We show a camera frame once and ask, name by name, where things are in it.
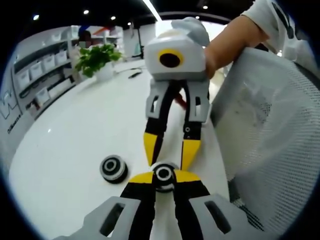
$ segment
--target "white table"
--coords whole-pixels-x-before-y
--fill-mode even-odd
[[[142,66],[124,63],[118,70]],[[45,239],[69,236],[84,217],[110,196],[119,196],[127,181],[112,185],[100,175],[101,161],[119,155],[129,177],[148,172],[143,143],[150,75],[144,70],[119,73],[99,82],[93,77],[71,89],[32,125],[16,151],[9,184],[18,205]],[[175,102],[158,161],[180,165],[185,111]],[[202,130],[202,145],[190,171],[210,193],[229,199],[224,164],[211,122]],[[157,193],[152,240],[178,240],[172,194]]]

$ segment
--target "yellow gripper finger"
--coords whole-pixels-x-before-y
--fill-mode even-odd
[[[181,170],[187,171],[200,148],[201,140],[184,139],[182,144]]]

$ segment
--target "black ring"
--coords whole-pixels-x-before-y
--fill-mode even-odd
[[[128,166],[121,157],[110,155],[101,162],[100,173],[108,183],[119,184],[127,177]]]

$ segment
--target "white storage box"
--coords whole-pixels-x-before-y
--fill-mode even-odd
[[[23,90],[30,83],[29,69],[20,73],[17,77],[20,90]]]
[[[67,88],[69,88],[71,85],[72,85],[72,83],[71,83],[70,78],[67,78],[66,80],[59,83],[57,86],[55,86],[54,88],[50,89],[50,91],[49,91],[50,98],[53,99],[55,96],[57,96],[59,93],[63,92]]]
[[[31,73],[32,79],[36,79],[40,75],[43,74],[42,67],[41,67],[41,61],[37,62],[36,64],[34,64],[30,67],[30,73]]]
[[[63,64],[67,61],[67,51],[61,51],[55,55],[56,64]]]
[[[48,89],[46,87],[42,88],[35,94],[35,100],[37,104],[42,107],[46,102],[50,100]]]
[[[53,69],[56,66],[55,55],[45,57],[42,62],[45,71]]]

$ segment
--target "red object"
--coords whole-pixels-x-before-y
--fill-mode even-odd
[[[187,109],[187,103],[182,98],[181,94],[179,93],[178,96],[174,99],[177,104],[179,104],[184,110]]]

